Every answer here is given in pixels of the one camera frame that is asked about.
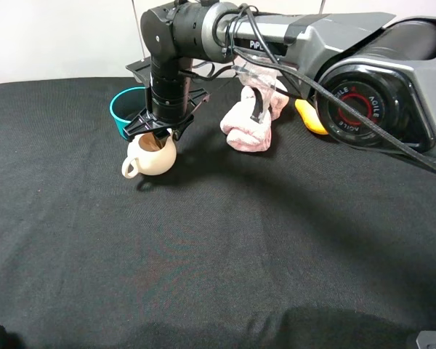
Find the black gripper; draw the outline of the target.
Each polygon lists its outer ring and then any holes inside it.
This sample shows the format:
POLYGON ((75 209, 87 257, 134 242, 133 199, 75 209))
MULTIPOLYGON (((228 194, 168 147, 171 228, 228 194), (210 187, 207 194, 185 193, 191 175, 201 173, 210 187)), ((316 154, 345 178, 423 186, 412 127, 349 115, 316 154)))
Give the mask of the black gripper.
POLYGON ((192 94, 187 97, 185 103, 175 105, 167 103, 163 105, 166 106, 167 114, 177 111, 177 106, 185 106, 183 116, 175 119, 161 119, 153 112, 154 107, 159 108, 161 103, 152 96, 152 87, 143 89, 145 90, 145 107, 135 113, 133 120, 123 127, 123 137, 128 141, 132 141, 136 135, 152 132, 154 144, 157 148, 164 148, 166 146, 169 139, 167 135, 169 131, 172 133, 173 140, 178 141, 184 131, 193 123, 194 113, 202 103, 209 101, 211 95, 204 88, 194 89, 192 94))

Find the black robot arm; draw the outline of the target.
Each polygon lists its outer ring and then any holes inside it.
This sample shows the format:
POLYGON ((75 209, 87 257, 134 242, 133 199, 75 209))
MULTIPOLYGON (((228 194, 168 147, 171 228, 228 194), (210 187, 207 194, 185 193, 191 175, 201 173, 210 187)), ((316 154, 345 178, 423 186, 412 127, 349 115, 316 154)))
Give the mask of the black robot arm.
POLYGON ((150 87, 149 114, 178 125, 186 117, 192 61, 239 55, 276 61, 298 78, 336 140, 384 150, 372 131, 302 81, 310 78, 415 151, 436 157, 436 17, 396 21, 386 12, 248 15, 221 1, 173 1, 142 14, 150 56, 129 65, 150 87))

